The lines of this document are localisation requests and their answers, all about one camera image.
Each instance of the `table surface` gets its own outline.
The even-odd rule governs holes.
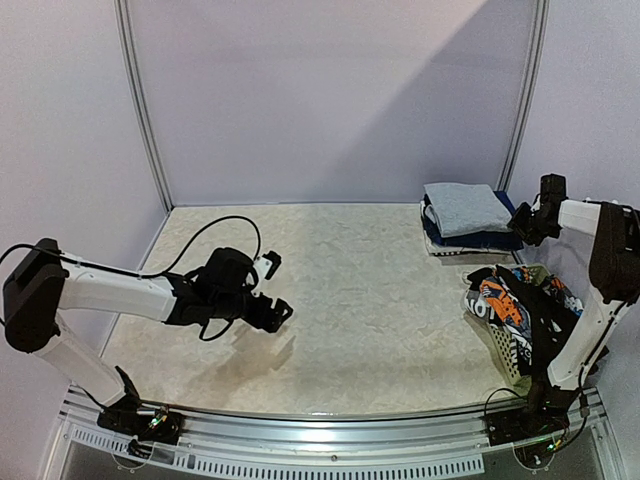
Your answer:
[[[168,265],[203,224],[246,215],[263,252],[283,263],[263,292],[294,316],[275,335],[236,321],[219,340],[199,326],[123,315],[104,353],[143,398],[189,407],[285,414],[404,413],[481,402],[506,377],[488,331],[465,312],[464,272],[510,256],[430,257],[417,205],[311,204],[175,209],[145,271]],[[253,255],[252,228],[219,224],[175,271],[218,246]],[[225,325],[212,321],[208,335]]]

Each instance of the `white basket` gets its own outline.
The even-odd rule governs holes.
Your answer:
[[[491,339],[498,351],[500,362],[509,378],[509,382],[515,386],[523,378],[520,370],[518,370],[518,345],[516,340],[511,333],[505,332],[495,325],[489,325],[489,333],[491,333]]]

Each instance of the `white robotic arm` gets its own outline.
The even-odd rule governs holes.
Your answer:
[[[558,213],[558,225],[595,237],[600,209],[601,206],[595,203],[563,200]],[[551,385],[561,390],[577,390],[584,385],[613,330],[629,308],[630,305],[623,300],[605,303],[600,291],[590,284],[585,309],[578,323],[560,354],[548,367]]]
[[[60,311],[100,310],[167,325],[199,324],[205,341],[217,338],[204,338],[212,318],[229,325],[242,318],[275,333],[293,310],[282,299],[272,305],[260,287],[279,265],[274,252],[252,260],[219,248],[206,265],[184,276],[144,275],[86,263],[61,252],[55,240],[43,239],[4,284],[5,337],[16,350],[46,360],[82,387],[103,408],[100,426],[141,440],[175,443],[182,416],[167,407],[158,414],[162,422],[152,414],[155,423],[150,423],[148,409],[139,413],[143,401],[126,373],[103,362],[69,329]]]
[[[548,341],[545,330],[553,318],[532,318],[535,368],[528,405],[521,412],[487,415],[488,430],[495,432],[490,434],[493,444],[528,438],[549,425],[567,424],[567,411],[577,398],[586,422],[586,378],[640,296],[640,216],[632,207],[570,200],[565,178],[545,175],[533,207],[520,205],[509,226],[535,246],[547,237],[558,238],[562,229],[592,236],[594,242],[585,309],[564,344]],[[536,355],[536,349],[542,350]]]

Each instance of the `folded clothes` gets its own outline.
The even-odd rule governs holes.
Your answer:
[[[494,192],[493,195],[505,206],[509,214],[515,212],[513,204],[509,200],[506,192]],[[424,207],[431,203],[428,195],[424,196]],[[469,235],[460,235],[456,237],[442,238],[438,226],[427,216],[426,208],[423,208],[422,226],[431,239],[431,241],[442,247],[463,247],[477,249],[494,249],[503,251],[516,251],[523,248],[522,240],[514,233],[501,232],[477,232]]]
[[[478,232],[510,232],[511,214],[489,185],[430,183],[424,186],[431,204],[427,215],[443,238]]]
[[[464,255],[467,253],[507,253],[505,250],[500,250],[498,248],[447,247],[438,245],[429,238],[426,231],[424,232],[424,242],[429,255],[433,255],[435,257],[449,257],[452,255]]]

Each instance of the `lavender wall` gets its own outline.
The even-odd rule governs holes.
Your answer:
[[[126,80],[112,2],[0,6],[0,252],[43,236],[135,267],[164,212]],[[23,255],[0,268],[4,279]],[[92,346],[112,316],[66,316]],[[0,478],[33,480],[68,381],[0,339]]]
[[[542,63],[510,195],[531,202],[540,176],[569,196],[640,206],[640,3],[551,2]],[[583,291],[591,242],[563,232],[528,257]],[[640,310],[614,332],[598,385],[630,480],[640,479]]]
[[[131,2],[179,205],[495,184],[535,0]]]

